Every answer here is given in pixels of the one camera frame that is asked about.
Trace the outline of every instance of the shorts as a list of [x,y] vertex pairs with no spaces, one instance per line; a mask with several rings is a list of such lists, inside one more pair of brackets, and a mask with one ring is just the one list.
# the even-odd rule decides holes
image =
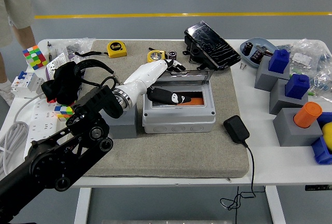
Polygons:
[[34,21],[30,0],[0,0],[0,48],[12,41],[9,20],[18,29],[29,27]]

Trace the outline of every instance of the smartphone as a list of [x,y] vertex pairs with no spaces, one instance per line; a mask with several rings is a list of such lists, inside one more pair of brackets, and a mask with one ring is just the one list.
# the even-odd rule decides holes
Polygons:
[[185,35],[217,70],[224,70],[241,60],[241,56],[204,21],[187,28]]

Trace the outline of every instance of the plastic bag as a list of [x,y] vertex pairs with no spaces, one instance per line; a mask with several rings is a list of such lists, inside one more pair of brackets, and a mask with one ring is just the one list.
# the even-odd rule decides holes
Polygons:
[[79,39],[58,39],[51,41],[50,53],[52,57],[57,57],[61,53],[67,56],[75,55],[75,52],[80,54],[87,53],[91,50],[95,38],[79,38]]
[[332,100],[332,62],[326,45],[319,40],[302,39],[290,46],[290,74],[310,79],[309,93]]

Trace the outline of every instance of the yellow ball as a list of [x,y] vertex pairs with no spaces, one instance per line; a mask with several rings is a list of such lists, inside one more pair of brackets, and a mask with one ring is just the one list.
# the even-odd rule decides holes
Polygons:
[[332,122],[325,124],[322,128],[322,132],[327,148],[332,151]]

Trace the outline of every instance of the orange cup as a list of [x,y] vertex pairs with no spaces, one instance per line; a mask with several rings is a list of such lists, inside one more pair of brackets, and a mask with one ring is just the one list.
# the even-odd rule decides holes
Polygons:
[[294,123],[301,128],[308,128],[321,114],[321,106],[315,102],[309,101],[295,114]]

